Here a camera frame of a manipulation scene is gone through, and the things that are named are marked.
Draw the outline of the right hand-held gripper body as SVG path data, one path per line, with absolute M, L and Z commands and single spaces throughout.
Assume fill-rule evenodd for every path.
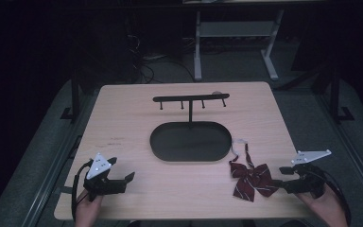
M 283 189 L 288 194 L 298 194 L 309 192 L 314 199 L 323 195 L 323 186 L 327 182 L 325 171 L 314 166 L 313 162 L 329 156 L 332 151 L 298 151 L 291 160 L 291 166 L 299 176 L 296 180 L 284 182 Z

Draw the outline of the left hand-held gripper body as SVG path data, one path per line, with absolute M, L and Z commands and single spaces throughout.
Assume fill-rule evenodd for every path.
M 110 180 L 108 178 L 111 168 L 111 164 L 101 153 L 95 156 L 83 184 L 83 187 L 89 192 L 89 201 L 93 201 L 97 196 L 119 194 L 126 191 L 127 183 L 124 179 Z

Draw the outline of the dark red striped bow tie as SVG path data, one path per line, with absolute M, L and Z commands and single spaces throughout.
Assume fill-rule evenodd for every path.
M 244 146 L 246 164 L 238 163 L 240 157 L 236 145 Z M 244 139 L 234 139 L 231 145 L 234 158 L 229 162 L 231 176 L 237 179 L 233 190 L 233 195 L 244 201 L 254 202 L 255 193 L 258 192 L 263 197 L 269 198 L 278 187 L 273 183 L 270 170 L 267 164 L 255 166 L 249 154 L 249 144 Z

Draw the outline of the person's right hand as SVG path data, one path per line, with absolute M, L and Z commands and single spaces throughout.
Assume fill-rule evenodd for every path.
M 309 193 L 298 193 L 296 197 L 328 227 L 348 227 L 345 212 L 336 193 L 327 184 L 323 188 L 323 195 L 317 199 L 313 199 Z

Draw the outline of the person's left hand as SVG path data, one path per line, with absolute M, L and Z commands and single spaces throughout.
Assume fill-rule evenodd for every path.
M 88 200 L 88 191 L 83 190 L 77 198 L 75 227 L 93 227 L 99 215 L 103 196 Z

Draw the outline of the black hook rack with tray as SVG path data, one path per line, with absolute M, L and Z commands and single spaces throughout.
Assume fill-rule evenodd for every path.
M 194 96 L 155 96 L 154 102 L 163 108 L 164 102 L 180 102 L 181 108 L 188 103 L 186 122 L 166 122 L 156 127 L 150 135 L 149 143 L 153 154 L 166 162 L 216 162 L 223 159 L 232 145 L 230 131 L 213 121 L 194 121 L 193 104 L 201 103 L 205 108 L 207 100 L 225 100 L 229 94 Z

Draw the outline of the black metal stand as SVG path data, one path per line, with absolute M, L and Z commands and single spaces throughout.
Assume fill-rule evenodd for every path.
M 331 77 L 329 112 L 333 120 L 340 124 L 342 121 L 353 121 L 354 116 L 347 107 L 339 106 L 340 76 L 338 70 L 333 70 Z
M 70 120 L 74 123 L 79 115 L 79 88 L 78 88 L 78 70 L 75 70 L 70 79 L 71 82 L 71 106 L 66 107 L 60 118 Z

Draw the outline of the white metal desk frame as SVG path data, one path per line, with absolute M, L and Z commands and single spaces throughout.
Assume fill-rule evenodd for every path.
M 202 80 L 200 39 L 227 37 L 268 37 L 268 46 L 261 50 L 261 55 L 270 79 L 278 80 L 279 76 L 270 55 L 276 41 L 284 13 L 285 11 L 280 9 L 273 21 L 205 22 L 200 19 L 200 12 L 198 12 L 196 17 L 194 80 Z

